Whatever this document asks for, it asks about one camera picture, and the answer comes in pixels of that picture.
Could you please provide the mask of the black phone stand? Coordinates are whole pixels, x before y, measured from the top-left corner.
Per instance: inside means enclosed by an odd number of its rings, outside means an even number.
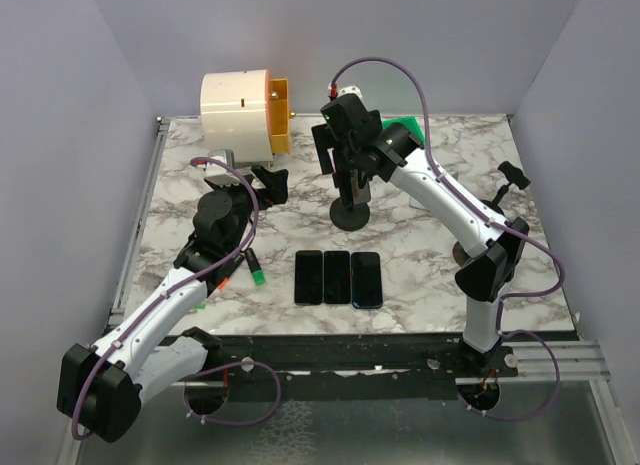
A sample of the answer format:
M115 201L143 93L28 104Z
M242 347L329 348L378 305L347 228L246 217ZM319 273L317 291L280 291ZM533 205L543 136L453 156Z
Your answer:
M334 184L339 192L329 210L331 222L340 230L357 231L369 221L371 192L366 178L360 179L357 171L349 175L334 175Z
M491 200L483 200L482 203L490 210L503 214L503 210L500 207L501 201L509 192L512 186L517 187L519 190L525 190L531 184L531 180L524 174L523 170L516 167L509 161L503 161L498 166L498 171L504 175L506 183L501 185L495 196Z

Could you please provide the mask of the black phone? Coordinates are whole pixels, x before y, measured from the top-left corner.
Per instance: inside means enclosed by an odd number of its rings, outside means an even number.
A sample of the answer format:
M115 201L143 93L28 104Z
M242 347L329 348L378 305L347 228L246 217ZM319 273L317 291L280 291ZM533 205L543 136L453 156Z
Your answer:
M295 254L294 303L319 305L323 300L323 254L300 250Z

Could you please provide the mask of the round wooden base stand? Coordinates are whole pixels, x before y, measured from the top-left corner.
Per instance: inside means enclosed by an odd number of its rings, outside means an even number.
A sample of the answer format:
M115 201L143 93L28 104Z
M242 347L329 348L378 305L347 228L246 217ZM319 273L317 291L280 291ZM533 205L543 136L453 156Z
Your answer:
M464 250L459 242L456 242L452 248L452 256L454 261L460 266L465 266L472 257Z

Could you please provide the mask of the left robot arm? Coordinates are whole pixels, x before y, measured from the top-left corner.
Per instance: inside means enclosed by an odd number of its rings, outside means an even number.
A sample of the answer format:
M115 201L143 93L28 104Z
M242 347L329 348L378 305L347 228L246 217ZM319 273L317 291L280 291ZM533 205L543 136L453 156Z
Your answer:
M112 443L135 422L142 406L176 380L206 380L221 356L204 342L182 336L158 345L192 309L224 281L229 266L249 248L261 211L288 199L287 170L234 169L227 183L208 178L193 216L193 231L161 284L126 320L93 344L72 345L61 362L56 407L81 441L93 435Z

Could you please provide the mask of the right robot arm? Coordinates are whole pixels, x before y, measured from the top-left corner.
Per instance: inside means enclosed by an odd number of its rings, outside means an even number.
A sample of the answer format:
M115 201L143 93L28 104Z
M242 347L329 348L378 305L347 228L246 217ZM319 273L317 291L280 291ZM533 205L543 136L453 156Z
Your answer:
M466 296L461 368L481 376L496 361L499 300L522 255L529 227L507 220L477 199L438 164L429 164L423 140L401 123L383 125L376 110L348 93L321 109L324 124L312 129L321 171L332 176L339 197L332 223L356 231L369 221L369 181L378 177L406 192L454 235L467 255L455 274Z

